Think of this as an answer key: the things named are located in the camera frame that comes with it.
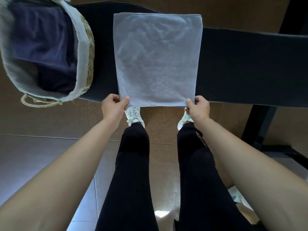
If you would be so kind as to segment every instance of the forearm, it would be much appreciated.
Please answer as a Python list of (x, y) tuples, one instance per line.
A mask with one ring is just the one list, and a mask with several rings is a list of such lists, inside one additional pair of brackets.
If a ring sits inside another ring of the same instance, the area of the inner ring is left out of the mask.
[(308, 183), (211, 119), (200, 124), (205, 141), (269, 230), (307, 227)]
[(101, 121), (40, 171), (0, 208), (0, 229), (65, 231), (115, 128)]

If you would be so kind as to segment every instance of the person's left arm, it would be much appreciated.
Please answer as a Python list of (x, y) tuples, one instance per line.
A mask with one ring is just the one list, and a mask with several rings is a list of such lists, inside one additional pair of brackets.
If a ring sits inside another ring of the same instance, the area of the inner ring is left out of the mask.
[(128, 102), (115, 94), (103, 100), (103, 120), (0, 207), (0, 230), (65, 231)]

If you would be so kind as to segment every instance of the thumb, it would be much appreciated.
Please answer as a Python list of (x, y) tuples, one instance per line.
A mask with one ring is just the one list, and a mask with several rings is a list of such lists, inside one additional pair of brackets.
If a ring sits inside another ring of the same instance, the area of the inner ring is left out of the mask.
[(192, 100), (191, 100), (191, 99), (189, 99), (189, 98), (187, 98), (187, 100), (186, 100), (186, 104), (187, 104), (188, 108), (192, 108), (192, 107), (193, 107), (193, 105), (194, 105), (194, 103), (192, 102)]
[(131, 98), (129, 96), (126, 96), (123, 98), (123, 100), (121, 100), (119, 103), (121, 104), (121, 106), (124, 108), (128, 103), (129, 103), (129, 100)]

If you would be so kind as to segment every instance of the black pants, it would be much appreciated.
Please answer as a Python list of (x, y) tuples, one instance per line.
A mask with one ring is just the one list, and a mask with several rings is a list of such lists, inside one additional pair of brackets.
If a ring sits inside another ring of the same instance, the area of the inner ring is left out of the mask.
[[(96, 231), (158, 231), (149, 182), (149, 137), (140, 123), (122, 136)], [(222, 183), (202, 133), (187, 123), (177, 135), (179, 230), (252, 230)]]

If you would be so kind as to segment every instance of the person's left shoe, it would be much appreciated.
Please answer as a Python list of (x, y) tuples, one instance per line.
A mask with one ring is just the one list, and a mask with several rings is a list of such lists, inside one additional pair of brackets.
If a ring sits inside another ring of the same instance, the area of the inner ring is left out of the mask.
[(187, 115), (185, 109), (187, 109), (187, 108), (184, 108), (184, 116), (182, 117), (182, 119), (177, 124), (177, 129), (178, 130), (180, 130), (183, 127), (185, 122), (192, 122), (193, 123), (193, 120), (192, 120), (191, 116)]
[(125, 111), (128, 125), (131, 126), (133, 123), (140, 122), (141, 125), (145, 128), (144, 121), (140, 116), (140, 107), (130, 107)]

